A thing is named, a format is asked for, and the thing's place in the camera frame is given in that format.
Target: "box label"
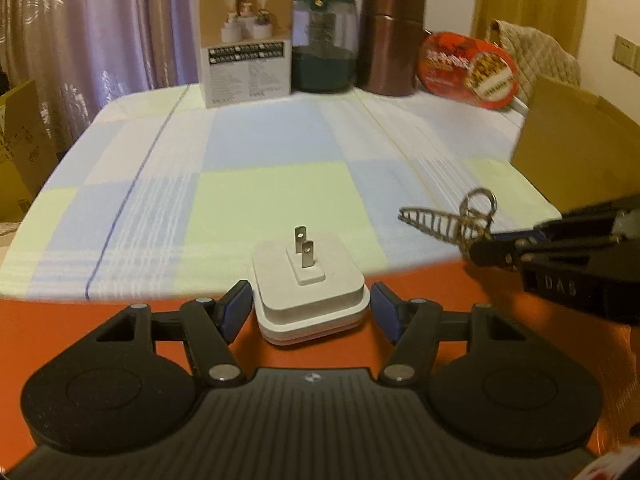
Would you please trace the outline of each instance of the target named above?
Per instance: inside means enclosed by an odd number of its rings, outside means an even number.
[[[289,94],[289,41],[217,46],[206,51],[212,106]]]

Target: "product box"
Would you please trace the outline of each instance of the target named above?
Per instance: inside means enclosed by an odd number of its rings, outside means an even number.
[[[290,93],[292,0],[194,0],[193,15],[207,108]]]
[[[0,222],[20,221],[58,164],[40,117],[36,83],[0,96]]]
[[[600,96],[539,77],[511,164],[560,212],[640,194],[640,125]]]

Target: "wall switch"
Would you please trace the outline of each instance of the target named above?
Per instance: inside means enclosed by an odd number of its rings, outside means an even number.
[[[621,36],[616,36],[616,43],[613,47],[613,61],[633,70],[636,58],[636,44]]]
[[[640,75],[640,45],[636,46],[636,65],[634,66],[634,72]]]

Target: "brown cardboard box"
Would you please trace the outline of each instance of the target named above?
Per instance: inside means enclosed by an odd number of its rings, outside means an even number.
[[[602,97],[539,78],[512,165],[560,212],[640,193],[640,125]]]
[[[9,250],[9,245],[11,245],[19,226],[20,224],[16,222],[0,222],[0,266],[2,266],[4,257]]]
[[[35,82],[0,96],[0,222],[24,217],[57,164]]]

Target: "metal prong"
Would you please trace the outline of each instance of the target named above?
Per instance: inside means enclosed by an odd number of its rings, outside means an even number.
[[[306,227],[296,227],[296,254],[302,252],[302,244],[306,242]]]
[[[313,240],[302,242],[302,268],[314,266],[314,243]]]

